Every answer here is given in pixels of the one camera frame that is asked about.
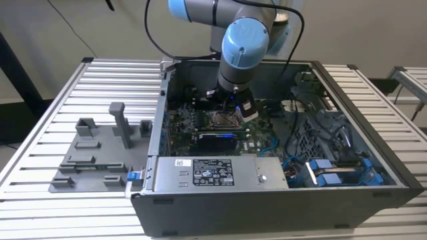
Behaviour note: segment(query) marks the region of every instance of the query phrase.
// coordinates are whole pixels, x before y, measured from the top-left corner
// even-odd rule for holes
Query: blue cable
[[[272,146],[266,148],[263,151],[260,151],[259,156],[263,157],[264,156],[264,152],[275,149],[278,147],[278,139],[275,137],[272,137]]]
[[[301,157],[301,156],[290,156],[290,157],[286,159],[284,163],[283,163],[283,169],[287,168],[288,162],[290,162],[292,159],[298,159],[299,157]]]

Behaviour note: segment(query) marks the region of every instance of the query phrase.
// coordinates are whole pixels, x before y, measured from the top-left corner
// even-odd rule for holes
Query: slotted metal surface
[[[427,188],[426,136],[358,71],[341,65],[326,67]],[[131,124],[154,119],[160,82],[160,62],[156,61],[96,59],[80,65],[0,174],[0,180],[4,179],[0,239],[150,239],[123,192],[50,193],[48,187],[75,137],[78,116],[91,116],[98,123],[114,124],[108,105],[126,102],[124,115]],[[405,207],[381,211],[357,229],[199,236],[198,239],[425,240],[426,224],[427,194],[423,192]]]
[[[397,79],[411,93],[427,104],[427,68],[395,67],[389,78]]]

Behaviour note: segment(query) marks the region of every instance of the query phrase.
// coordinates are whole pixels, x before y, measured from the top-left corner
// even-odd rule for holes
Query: motherboard
[[[267,114],[243,122],[236,111],[196,110],[190,105],[168,112],[172,156],[276,156],[280,144]]]

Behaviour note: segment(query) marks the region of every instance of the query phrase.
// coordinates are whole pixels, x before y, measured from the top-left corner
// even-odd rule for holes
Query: blue tab
[[[318,180],[318,185],[321,187],[329,186],[329,185],[339,185],[343,183],[337,173],[321,174],[317,177],[317,180]]]

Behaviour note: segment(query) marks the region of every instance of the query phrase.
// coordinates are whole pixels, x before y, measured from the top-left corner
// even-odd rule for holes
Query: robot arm
[[[232,0],[168,0],[172,15],[186,21],[226,29],[218,71],[220,98],[234,96],[243,120],[258,117],[248,88],[256,66],[268,46],[276,10],[240,4]]]

